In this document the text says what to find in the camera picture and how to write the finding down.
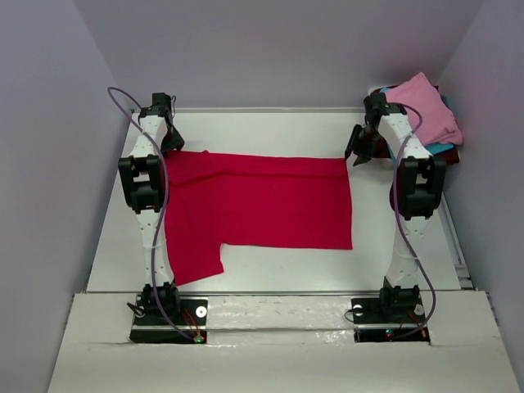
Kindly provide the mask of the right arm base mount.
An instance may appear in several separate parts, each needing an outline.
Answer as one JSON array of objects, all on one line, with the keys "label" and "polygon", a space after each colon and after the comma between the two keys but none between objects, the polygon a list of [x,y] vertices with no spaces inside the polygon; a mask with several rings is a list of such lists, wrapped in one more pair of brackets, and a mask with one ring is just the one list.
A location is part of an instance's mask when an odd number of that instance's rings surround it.
[{"label": "right arm base mount", "polygon": [[408,335],[421,325],[425,317],[421,299],[408,310],[396,310],[385,316],[380,310],[378,298],[354,298],[344,313],[345,320],[353,324],[356,343],[429,343],[431,338],[427,327]]}]

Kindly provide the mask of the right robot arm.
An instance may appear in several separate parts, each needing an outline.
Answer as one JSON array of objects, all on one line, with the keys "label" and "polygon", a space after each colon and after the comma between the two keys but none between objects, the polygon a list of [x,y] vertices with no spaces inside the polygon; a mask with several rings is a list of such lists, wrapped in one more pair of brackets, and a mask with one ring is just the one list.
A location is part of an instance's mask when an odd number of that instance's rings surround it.
[{"label": "right robot arm", "polygon": [[421,115],[411,106],[374,92],[364,99],[364,109],[364,124],[353,128],[345,157],[355,156],[356,165],[378,158],[392,160],[389,199],[395,214],[395,240],[378,296],[354,300],[350,312],[360,326],[403,323],[422,304],[420,280],[429,279],[419,247],[440,205],[447,164],[419,140]]}]

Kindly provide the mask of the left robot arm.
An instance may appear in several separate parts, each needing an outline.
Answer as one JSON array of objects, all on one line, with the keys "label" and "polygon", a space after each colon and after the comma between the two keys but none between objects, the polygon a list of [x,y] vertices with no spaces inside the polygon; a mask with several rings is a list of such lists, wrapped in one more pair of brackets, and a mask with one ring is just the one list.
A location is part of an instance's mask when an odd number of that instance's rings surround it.
[{"label": "left robot arm", "polygon": [[181,314],[178,288],[169,264],[165,240],[165,190],[162,160],[185,142],[174,126],[176,97],[153,93],[151,105],[142,107],[134,123],[140,127],[131,152],[119,159],[118,170],[127,206],[134,212],[142,235],[145,284],[134,305],[134,324],[160,326]]}]

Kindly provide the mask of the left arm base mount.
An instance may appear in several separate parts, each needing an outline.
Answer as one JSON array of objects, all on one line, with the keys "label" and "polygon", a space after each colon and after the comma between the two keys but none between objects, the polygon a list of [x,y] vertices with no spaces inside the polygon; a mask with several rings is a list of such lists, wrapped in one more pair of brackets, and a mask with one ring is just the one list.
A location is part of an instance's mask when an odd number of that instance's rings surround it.
[{"label": "left arm base mount", "polygon": [[127,303],[133,312],[129,339],[135,344],[175,344],[200,345],[207,342],[208,299],[205,297],[183,296],[181,309],[170,313],[169,320],[159,310],[146,313],[139,304],[139,296],[134,304]]}]

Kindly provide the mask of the red t shirt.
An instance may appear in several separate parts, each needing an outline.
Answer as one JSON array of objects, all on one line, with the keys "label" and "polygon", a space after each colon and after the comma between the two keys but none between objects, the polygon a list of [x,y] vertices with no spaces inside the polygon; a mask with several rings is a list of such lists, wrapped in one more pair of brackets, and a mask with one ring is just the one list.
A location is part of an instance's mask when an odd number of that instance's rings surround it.
[{"label": "red t shirt", "polygon": [[350,250],[342,158],[179,151],[166,160],[165,237],[177,285],[224,272],[221,247]]}]

